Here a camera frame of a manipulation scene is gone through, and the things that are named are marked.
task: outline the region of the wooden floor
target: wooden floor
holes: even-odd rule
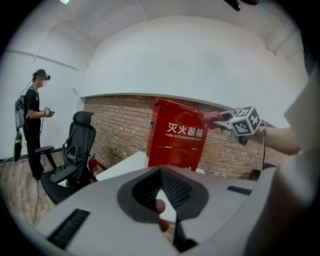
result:
[[[63,164],[61,152],[52,157],[57,166]],[[52,170],[45,155],[41,163],[45,172]],[[32,227],[55,207],[41,182],[34,181],[28,159],[0,164],[0,191],[11,214]]]

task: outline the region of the desk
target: desk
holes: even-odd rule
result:
[[[139,151],[133,154],[132,156],[126,158],[125,160],[112,166],[111,168],[101,172],[96,176],[96,179],[98,181],[103,181],[139,169],[144,169],[148,167],[148,162],[149,158],[147,157],[146,153]],[[205,174],[205,171],[200,168],[197,168],[196,172],[200,174]],[[162,214],[160,214],[160,218],[175,223],[177,213],[175,209],[172,207],[172,205],[169,203],[169,200],[167,199],[165,193],[162,190],[160,190],[156,198],[163,200],[165,203],[165,211]]]

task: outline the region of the man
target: man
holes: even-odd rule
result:
[[[39,109],[38,89],[43,87],[48,82],[48,79],[50,79],[50,76],[43,69],[36,71],[33,74],[32,86],[28,88],[24,96],[25,126],[23,127],[23,133],[26,140],[30,169],[36,182],[40,181],[40,176],[44,171],[40,162],[40,154],[35,152],[36,149],[40,148],[41,118],[53,116],[53,113],[40,111]]]

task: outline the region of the red fire extinguisher box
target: red fire extinguisher box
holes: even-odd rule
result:
[[[148,167],[172,165],[195,172],[207,133],[203,112],[157,98],[146,147]]]

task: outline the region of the red brick wall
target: red brick wall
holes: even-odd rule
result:
[[[116,95],[85,99],[84,110],[94,112],[91,124],[96,137],[91,153],[107,168],[138,151],[146,151],[152,106],[152,96]],[[203,112],[223,109],[187,100],[169,98]],[[266,148],[265,163],[278,165],[285,155]],[[249,141],[246,146],[234,143],[220,133],[209,131],[199,163],[207,174],[246,179],[252,169],[261,165],[262,146]]]

